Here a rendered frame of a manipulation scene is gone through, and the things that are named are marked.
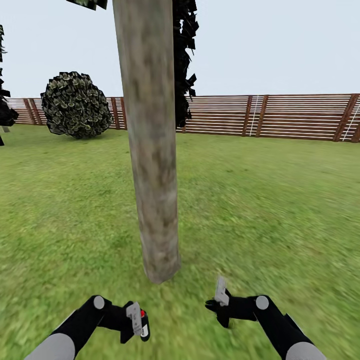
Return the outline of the pesticide atomizer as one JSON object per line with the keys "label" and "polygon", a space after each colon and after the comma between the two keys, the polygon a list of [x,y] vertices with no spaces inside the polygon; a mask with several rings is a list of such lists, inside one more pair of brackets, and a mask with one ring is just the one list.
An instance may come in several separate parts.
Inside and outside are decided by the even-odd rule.
{"label": "pesticide atomizer", "polygon": [[140,338],[143,342],[146,342],[151,336],[149,318],[144,310],[140,311],[140,315],[141,315],[141,323],[143,324]]}

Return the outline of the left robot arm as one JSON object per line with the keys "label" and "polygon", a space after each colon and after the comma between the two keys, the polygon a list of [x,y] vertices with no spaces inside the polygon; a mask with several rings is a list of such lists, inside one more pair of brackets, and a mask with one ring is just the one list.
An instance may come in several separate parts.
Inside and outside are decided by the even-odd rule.
{"label": "left robot arm", "polygon": [[143,331],[138,302],[129,300],[123,307],[100,295],[93,295],[82,307],[73,310],[27,360],[74,360],[97,327],[120,331],[120,342],[127,343]]}

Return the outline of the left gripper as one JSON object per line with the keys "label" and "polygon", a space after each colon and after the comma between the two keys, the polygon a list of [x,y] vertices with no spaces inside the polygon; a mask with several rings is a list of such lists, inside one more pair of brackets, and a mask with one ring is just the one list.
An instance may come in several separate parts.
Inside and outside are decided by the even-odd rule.
{"label": "left gripper", "polygon": [[110,327],[112,330],[121,332],[120,342],[122,344],[127,343],[128,340],[135,335],[132,326],[133,321],[126,315],[126,308],[130,305],[133,305],[131,300],[129,300],[123,307],[117,307],[116,319],[113,325]]}

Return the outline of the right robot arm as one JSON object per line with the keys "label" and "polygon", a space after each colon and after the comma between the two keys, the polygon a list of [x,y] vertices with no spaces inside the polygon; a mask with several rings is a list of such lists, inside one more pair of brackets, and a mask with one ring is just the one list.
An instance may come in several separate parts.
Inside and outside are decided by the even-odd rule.
{"label": "right robot arm", "polygon": [[282,315],[266,294],[232,297],[227,281],[220,275],[214,299],[208,300],[208,310],[217,313],[217,321],[229,327],[229,319],[258,321],[281,360],[328,360],[291,316]]}

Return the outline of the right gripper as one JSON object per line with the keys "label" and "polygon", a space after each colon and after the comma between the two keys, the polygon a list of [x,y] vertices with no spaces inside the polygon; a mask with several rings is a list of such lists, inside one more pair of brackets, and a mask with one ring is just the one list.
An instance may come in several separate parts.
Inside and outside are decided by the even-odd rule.
{"label": "right gripper", "polygon": [[224,307],[221,307],[221,301],[220,300],[208,300],[208,310],[211,310],[215,313],[217,313],[217,321],[224,327],[229,327],[229,319],[239,319],[239,320],[245,320],[245,318],[241,318],[240,311],[239,311],[239,305],[238,301],[240,300],[240,297],[232,297],[230,292],[226,289],[225,294],[229,296],[228,304]]}

